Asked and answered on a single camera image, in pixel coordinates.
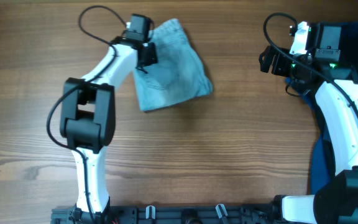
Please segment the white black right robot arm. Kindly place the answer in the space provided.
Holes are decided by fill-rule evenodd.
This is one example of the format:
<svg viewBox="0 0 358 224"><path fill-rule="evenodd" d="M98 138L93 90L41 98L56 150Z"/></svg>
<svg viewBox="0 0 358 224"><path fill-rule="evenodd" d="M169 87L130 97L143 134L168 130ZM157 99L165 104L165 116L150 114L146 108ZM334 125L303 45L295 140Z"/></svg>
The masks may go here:
<svg viewBox="0 0 358 224"><path fill-rule="evenodd" d="M270 217L283 223L358 223L358 71L341 59L268 46L260 69L288 78L288 85L307 98L321 137L315 145L313 193L279 195Z"/></svg>

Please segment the light blue denim shorts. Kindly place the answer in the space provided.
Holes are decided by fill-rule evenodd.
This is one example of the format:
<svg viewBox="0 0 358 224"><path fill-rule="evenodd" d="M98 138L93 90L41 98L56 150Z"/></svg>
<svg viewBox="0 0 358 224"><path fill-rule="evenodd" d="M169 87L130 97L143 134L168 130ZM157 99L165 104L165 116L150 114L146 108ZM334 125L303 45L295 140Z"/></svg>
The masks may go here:
<svg viewBox="0 0 358 224"><path fill-rule="evenodd" d="M204 65L178 19L154 29L152 42L158 62L134 72L140 110L157 110L213 92Z"/></svg>

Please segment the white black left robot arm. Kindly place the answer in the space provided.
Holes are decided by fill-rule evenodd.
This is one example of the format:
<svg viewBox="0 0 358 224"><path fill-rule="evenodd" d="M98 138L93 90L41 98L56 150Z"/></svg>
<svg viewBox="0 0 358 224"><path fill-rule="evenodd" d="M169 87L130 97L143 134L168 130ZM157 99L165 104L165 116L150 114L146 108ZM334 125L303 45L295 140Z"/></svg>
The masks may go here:
<svg viewBox="0 0 358 224"><path fill-rule="evenodd" d="M75 221L106 222L110 196L104 176L105 156L116 128L115 91L135 69L157 62L155 44L149 38L116 37L92 71L65 82L60 134L76 162Z"/></svg>

